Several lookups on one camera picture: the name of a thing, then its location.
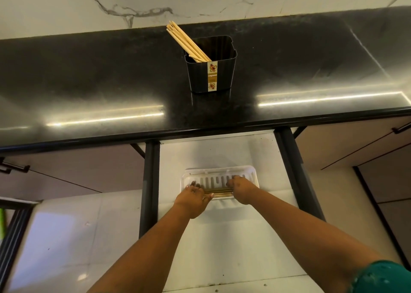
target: white plastic tray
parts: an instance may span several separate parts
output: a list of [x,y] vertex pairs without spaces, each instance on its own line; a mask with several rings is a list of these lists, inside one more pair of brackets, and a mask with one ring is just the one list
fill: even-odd
[[[205,189],[224,188],[226,182],[234,175],[239,175],[247,178],[257,187],[259,186],[257,180],[256,169],[253,166],[234,166],[222,168],[208,168],[208,169],[188,169],[185,170],[181,177],[180,192],[192,181],[203,185]],[[215,199],[232,199],[230,197],[216,197]]]

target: white marble backsplash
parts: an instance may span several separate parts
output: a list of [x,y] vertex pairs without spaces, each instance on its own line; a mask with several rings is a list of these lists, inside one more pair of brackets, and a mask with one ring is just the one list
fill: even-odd
[[411,0],[0,0],[0,39],[410,5]]

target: black granite countertop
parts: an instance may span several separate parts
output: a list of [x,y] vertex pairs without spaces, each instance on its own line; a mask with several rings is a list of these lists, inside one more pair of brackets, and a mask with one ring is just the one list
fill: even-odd
[[411,114],[411,8],[183,25],[229,35],[230,91],[192,94],[165,27],[0,40],[0,153]]

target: label on container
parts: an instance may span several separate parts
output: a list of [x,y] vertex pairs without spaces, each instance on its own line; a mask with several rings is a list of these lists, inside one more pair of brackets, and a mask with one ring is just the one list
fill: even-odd
[[217,61],[207,62],[208,91],[217,90]]

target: green object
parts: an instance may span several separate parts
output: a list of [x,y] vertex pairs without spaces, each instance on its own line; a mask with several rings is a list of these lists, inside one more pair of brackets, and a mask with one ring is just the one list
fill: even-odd
[[349,293],[411,292],[411,272],[388,260],[379,260],[362,270],[351,284]]
[[0,240],[4,239],[7,230],[6,210],[0,209]]

